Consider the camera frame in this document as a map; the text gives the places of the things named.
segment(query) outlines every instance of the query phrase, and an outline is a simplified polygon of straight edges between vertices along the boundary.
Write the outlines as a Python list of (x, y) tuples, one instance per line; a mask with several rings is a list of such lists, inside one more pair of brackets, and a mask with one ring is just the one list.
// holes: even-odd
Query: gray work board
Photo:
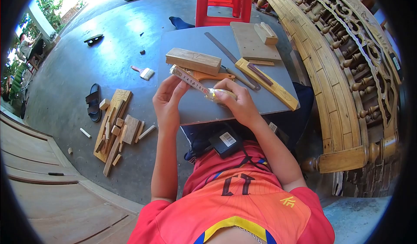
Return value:
[[(189, 28), (166, 32), (161, 37), (159, 69), (157, 71), (158, 85), (170, 75), (169, 69), (172, 65), (165, 63), (165, 55), (172, 48), (188, 49), (219, 57), (222, 59), (222, 65), (235, 70), (244, 78), (244, 75), (234, 66), (233, 62), (206, 37), (204, 34), (205, 32), (211, 33), (221, 44), (223, 44), (223, 46), (239, 59), (239, 49), (230, 26)], [(282, 61), (275, 62), (275, 66), (257, 67), (298, 100), (292, 81)], [(212, 88), (217, 82), (217, 80), (201, 81), (207, 88)], [(243, 87), (247, 87), (237, 79), (235, 79), (235, 82)], [(248, 90), (260, 114), (289, 111), (287, 106), (264, 87), (261, 86), (261, 90), (259, 91), (254, 91), (250, 88), (248, 88)], [(178, 108), (180, 111), (181, 125), (208, 123), (234, 118), (232, 112), (228, 108), (219, 106), (216, 103), (205, 99), (202, 92), (193, 88), (190, 88), (181, 98)]]

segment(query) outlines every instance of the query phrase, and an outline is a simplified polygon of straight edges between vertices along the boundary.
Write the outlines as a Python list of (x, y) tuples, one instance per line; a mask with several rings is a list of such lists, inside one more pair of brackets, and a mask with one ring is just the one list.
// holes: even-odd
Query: barcode label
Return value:
[(276, 129), (278, 128), (273, 122), (270, 122), (268, 126), (273, 132), (276, 132)]
[(219, 137), (227, 147), (231, 146), (236, 142), (236, 139), (233, 138), (228, 132), (225, 132)]

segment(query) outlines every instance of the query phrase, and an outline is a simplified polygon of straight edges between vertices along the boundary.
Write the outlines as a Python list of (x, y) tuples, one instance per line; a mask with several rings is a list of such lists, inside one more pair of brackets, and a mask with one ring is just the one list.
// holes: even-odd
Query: carved wooden furniture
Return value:
[(261, 0), (258, 5), (266, 1), (295, 42), (319, 110), (323, 154), (301, 168), (336, 172), (333, 193), (338, 195), (356, 173), (366, 175), (369, 167), (382, 169), (394, 159), (398, 57), (358, 0)]

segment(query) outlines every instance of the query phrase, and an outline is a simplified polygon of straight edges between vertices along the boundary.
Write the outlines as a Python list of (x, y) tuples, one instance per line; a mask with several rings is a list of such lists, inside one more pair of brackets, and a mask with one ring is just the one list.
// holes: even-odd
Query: wood offcut pile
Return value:
[(98, 132), (94, 155), (106, 163), (103, 170), (105, 176), (108, 176), (111, 166), (115, 166), (122, 157), (119, 153), (125, 143), (137, 143), (156, 128), (152, 125), (142, 133), (144, 121), (130, 115), (123, 119), (131, 97), (131, 91), (116, 89), (111, 101), (103, 99), (100, 103), (100, 109), (106, 110), (106, 114)]

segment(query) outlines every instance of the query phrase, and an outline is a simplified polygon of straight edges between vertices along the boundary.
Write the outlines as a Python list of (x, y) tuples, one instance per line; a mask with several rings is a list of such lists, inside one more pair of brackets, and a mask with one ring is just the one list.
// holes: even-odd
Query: concrete floor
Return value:
[[(65, 30), (66, 34), (62, 35), (30, 85), (25, 116), (27, 123), (54, 136), (63, 153), (82, 175), (140, 204), (150, 201), (157, 132), (139, 144), (125, 145), (122, 161), (112, 168), (109, 177), (105, 177), (104, 163), (93, 155), (101, 123), (90, 120), (84, 98), (94, 83), (101, 86), (101, 99), (111, 98), (117, 88), (131, 90), (133, 97), (125, 114), (144, 120), (146, 127), (156, 124), (152, 97), (157, 90), (160, 36), (163, 32), (175, 30), (168, 19), (170, 16), (181, 17), (185, 22), (194, 24), (195, 3), (196, 0), (137, 0), (102, 13), (101, 8), (80, 13), (77, 17), (83, 17), (85, 22), (78, 18), (73, 20), (73, 26)], [(230, 16), (231, 9), (209, 7), (208, 14)], [(273, 17), (253, 9), (251, 22), (261, 21), (273, 26), (281, 41), (278, 49), (284, 64), (292, 80), (297, 81), (289, 57), (291, 47), (282, 27), (276, 24)], [(104, 34), (104, 38), (99, 44), (89, 47), (83, 43), (86, 38), (100, 33)], [(142, 49), (146, 50), (145, 55), (140, 55)], [(130, 69), (131, 65), (149, 67), (156, 70), (156, 74), (149, 81), (142, 80), (137, 72)], [(85, 137), (80, 127), (93, 138)], [(68, 147), (73, 149), (72, 155), (68, 155)], [(179, 197), (193, 170), (193, 165), (183, 158), (188, 150), (189, 143), (180, 131), (177, 134)], [(320, 152), (312, 151), (306, 155), (317, 154)]]

